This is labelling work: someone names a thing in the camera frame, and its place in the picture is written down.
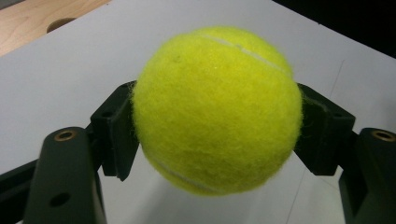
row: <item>dark background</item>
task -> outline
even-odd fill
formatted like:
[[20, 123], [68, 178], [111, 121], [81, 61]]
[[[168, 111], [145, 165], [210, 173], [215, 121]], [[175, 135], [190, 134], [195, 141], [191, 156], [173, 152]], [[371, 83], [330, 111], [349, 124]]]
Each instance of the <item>dark background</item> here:
[[396, 0], [273, 0], [396, 58]]

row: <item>white tabletop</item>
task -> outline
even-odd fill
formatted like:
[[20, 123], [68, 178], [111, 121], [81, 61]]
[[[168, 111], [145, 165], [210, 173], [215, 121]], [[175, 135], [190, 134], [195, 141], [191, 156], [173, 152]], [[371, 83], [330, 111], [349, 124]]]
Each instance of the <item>white tabletop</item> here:
[[[37, 159], [47, 134], [85, 127], [169, 37], [209, 25], [248, 29], [278, 46], [295, 79], [357, 117], [355, 131], [396, 132], [396, 60], [263, 0], [113, 0], [0, 58], [0, 173]], [[260, 189], [219, 198], [174, 188], [139, 150], [123, 183], [103, 177], [108, 223], [344, 223], [336, 177], [293, 155]]]

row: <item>tennis ball seam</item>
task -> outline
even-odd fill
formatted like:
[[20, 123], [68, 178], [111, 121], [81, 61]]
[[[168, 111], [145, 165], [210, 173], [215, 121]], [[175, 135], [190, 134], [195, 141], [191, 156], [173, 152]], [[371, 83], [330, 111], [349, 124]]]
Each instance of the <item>tennis ball seam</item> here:
[[212, 35], [198, 35], [198, 36], [206, 38], [206, 39], [209, 39], [209, 40], [212, 40], [212, 41], [215, 41], [215, 42], [217, 42], [217, 43], [219, 43], [221, 45], [224, 45], [224, 46], [238, 48], [238, 49], [241, 50], [242, 53], [244, 53], [244, 54], [246, 54], [246, 55], [248, 55], [248, 56], [250, 56], [250, 57], [252, 57], [252, 58], [254, 58], [254, 59], [256, 59], [256, 60], [258, 60], [260, 62], [262, 62], [262, 63], [265, 63], [266, 65], [269, 65], [272, 68], [275, 68], [277, 71], [283, 73], [285, 76], [288, 76], [288, 77], [291, 76], [290, 73], [286, 72], [284, 69], [279, 67], [276, 63], [272, 63], [272, 62], [268, 61], [267, 59], [263, 58], [260, 54], [257, 54], [255, 52], [249, 50], [249, 49], [245, 49], [244, 47], [242, 47], [240, 45], [235, 45], [232, 42], [229, 42], [229, 41], [227, 41], [225, 39], [221, 39], [221, 38], [218, 38], [218, 37], [215, 37], [215, 36], [212, 36]]
[[217, 194], [224, 193], [223, 191], [220, 191], [218, 189], [210, 188], [209, 186], [200, 184], [200, 183], [198, 183], [196, 181], [193, 181], [193, 180], [187, 178], [186, 176], [183, 176], [181, 174], [178, 174], [177, 172], [172, 171], [169, 167], [165, 166], [162, 162], [159, 162], [154, 157], [150, 156], [149, 153], [147, 153], [147, 151], [145, 151], [145, 154], [146, 154], [146, 157], [150, 158], [151, 162], [156, 163], [158, 166], [163, 168], [166, 171], [166, 173], [168, 173], [169, 175], [172, 175], [173, 177], [177, 178], [180, 181], [187, 182], [187, 183], [193, 185], [194, 187], [196, 187], [198, 189], [201, 189], [201, 190], [204, 190], [204, 191], [207, 191], [209, 193], [217, 193]]

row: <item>yellow tennis ball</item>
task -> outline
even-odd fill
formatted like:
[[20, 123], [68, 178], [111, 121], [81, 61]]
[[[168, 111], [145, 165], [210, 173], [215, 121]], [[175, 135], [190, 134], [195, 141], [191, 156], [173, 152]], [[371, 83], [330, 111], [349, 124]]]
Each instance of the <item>yellow tennis ball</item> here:
[[134, 126], [149, 162], [202, 195], [254, 189], [292, 152], [302, 97], [285, 58], [232, 27], [177, 35], [134, 87]]

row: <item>wooden surface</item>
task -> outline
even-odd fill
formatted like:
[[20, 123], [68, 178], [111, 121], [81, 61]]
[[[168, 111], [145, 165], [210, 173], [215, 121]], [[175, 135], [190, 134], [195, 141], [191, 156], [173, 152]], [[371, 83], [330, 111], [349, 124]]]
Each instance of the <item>wooden surface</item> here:
[[26, 0], [0, 10], [0, 57], [47, 32], [63, 18], [78, 18], [110, 0]]

